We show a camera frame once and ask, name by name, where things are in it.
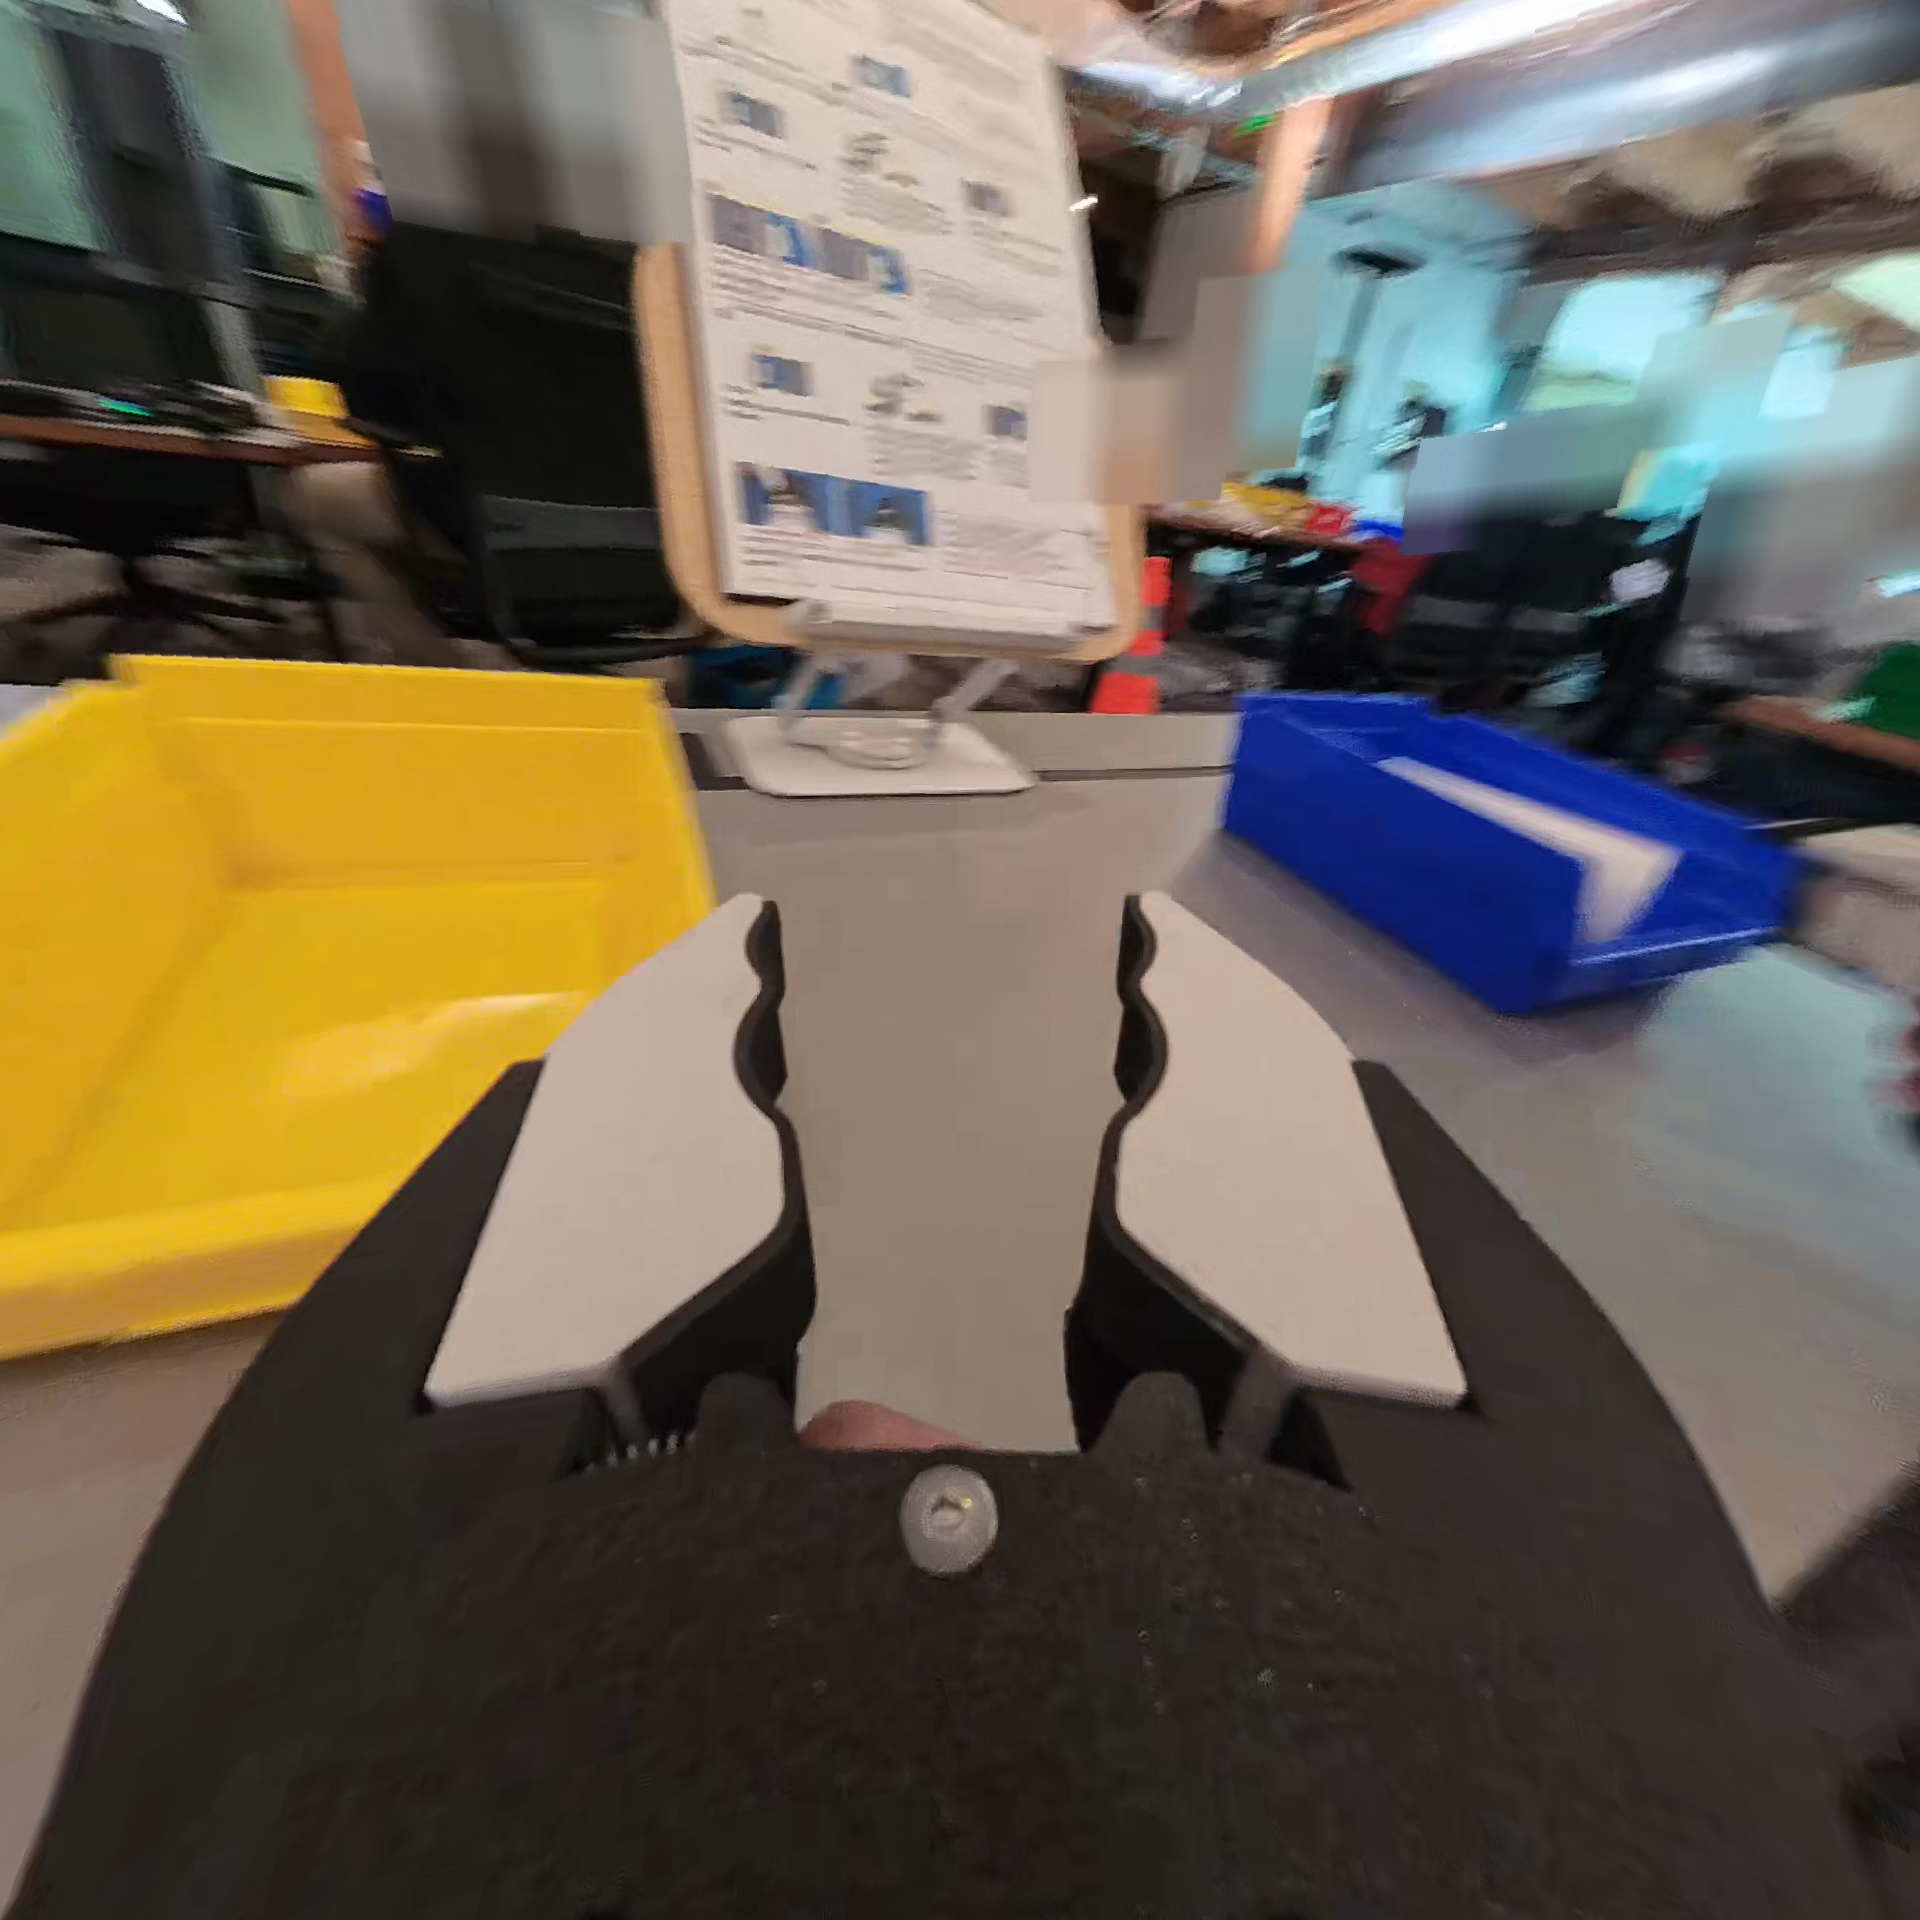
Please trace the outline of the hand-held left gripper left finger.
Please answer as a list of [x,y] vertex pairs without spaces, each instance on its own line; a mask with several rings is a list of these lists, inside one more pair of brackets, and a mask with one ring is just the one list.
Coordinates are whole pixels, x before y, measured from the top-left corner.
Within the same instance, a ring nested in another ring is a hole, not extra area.
[[669,1444],[720,1377],[794,1399],[816,1288],[783,1001],[777,906],[744,893],[553,1040],[425,1372],[433,1411],[581,1389],[621,1444]]

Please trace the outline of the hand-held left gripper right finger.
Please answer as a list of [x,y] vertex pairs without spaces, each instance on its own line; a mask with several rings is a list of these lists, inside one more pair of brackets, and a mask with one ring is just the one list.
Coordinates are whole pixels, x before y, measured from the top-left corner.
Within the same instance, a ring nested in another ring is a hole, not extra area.
[[1066,1381],[1091,1452],[1143,1377],[1279,1455],[1303,1395],[1459,1411],[1471,1381],[1336,1028],[1172,897],[1129,897],[1120,1107],[1096,1164]]

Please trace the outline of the yellow plastic bin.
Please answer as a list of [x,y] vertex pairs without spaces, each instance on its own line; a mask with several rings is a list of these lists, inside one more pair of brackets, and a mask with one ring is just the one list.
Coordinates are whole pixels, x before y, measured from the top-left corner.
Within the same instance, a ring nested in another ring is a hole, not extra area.
[[280,1312],[714,911],[652,680],[123,656],[4,730],[2,1355]]

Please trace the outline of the blue plastic bin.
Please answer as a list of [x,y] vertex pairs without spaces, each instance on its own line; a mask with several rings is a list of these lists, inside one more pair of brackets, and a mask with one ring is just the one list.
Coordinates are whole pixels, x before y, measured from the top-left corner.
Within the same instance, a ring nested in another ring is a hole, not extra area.
[[[1379,769],[1411,757],[1680,849],[1640,925],[1576,946],[1577,865]],[[1808,865],[1733,812],[1404,696],[1240,707],[1223,829],[1508,1018],[1616,1000],[1788,933]]]

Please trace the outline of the white plastic bottle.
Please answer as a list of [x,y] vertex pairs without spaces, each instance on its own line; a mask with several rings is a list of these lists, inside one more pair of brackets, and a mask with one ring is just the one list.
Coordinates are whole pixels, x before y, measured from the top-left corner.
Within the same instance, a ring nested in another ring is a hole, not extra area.
[[1640,925],[1683,857],[1679,845],[1661,839],[1420,759],[1388,757],[1379,761],[1379,769],[1570,857],[1577,865],[1572,920],[1577,948],[1609,945]]

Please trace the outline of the orange traffic cone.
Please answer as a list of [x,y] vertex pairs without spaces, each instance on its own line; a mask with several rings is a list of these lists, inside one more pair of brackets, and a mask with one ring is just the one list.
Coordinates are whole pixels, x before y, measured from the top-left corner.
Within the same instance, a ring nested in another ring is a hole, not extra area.
[[1138,591],[1138,626],[1124,655],[1093,677],[1085,714],[1145,719],[1161,711],[1161,660],[1169,635],[1170,561],[1148,555]]

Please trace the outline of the wooden table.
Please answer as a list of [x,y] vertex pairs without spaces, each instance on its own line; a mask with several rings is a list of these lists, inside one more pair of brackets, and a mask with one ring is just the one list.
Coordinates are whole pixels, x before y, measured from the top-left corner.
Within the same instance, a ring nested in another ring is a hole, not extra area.
[[1917,780],[1917,740],[1880,728],[1831,719],[1785,696],[1752,696],[1719,708],[1729,730],[1797,740],[1815,753]]
[[295,431],[258,427],[244,434],[202,434],[191,427],[112,418],[2,417],[2,444],[89,449],[202,459],[253,469],[380,465],[388,449],[343,424],[300,417]]
[[1149,536],[1187,538],[1195,544],[1290,549],[1301,553],[1384,555],[1402,549],[1396,536],[1360,536],[1355,528],[1333,530],[1333,512],[1311,507],[1306,516],[1272,522],[1231,500],[1175,504],[1141,512]]

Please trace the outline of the green plastic bin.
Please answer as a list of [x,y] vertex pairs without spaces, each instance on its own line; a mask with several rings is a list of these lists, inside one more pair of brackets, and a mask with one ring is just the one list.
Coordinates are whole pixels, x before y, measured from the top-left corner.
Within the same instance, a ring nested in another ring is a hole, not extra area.
[[1917,746],[1917,642],[1884,648],[1835,701],[1831,719]]

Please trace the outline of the black office chair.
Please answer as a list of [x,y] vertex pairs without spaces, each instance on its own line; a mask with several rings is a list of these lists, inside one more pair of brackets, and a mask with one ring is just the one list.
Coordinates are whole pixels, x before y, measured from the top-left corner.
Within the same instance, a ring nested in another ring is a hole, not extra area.
[[363,259],[339,384],[388,483],[402,573],[519,665],[690,655],[640,380],[635,247],[395,221]]

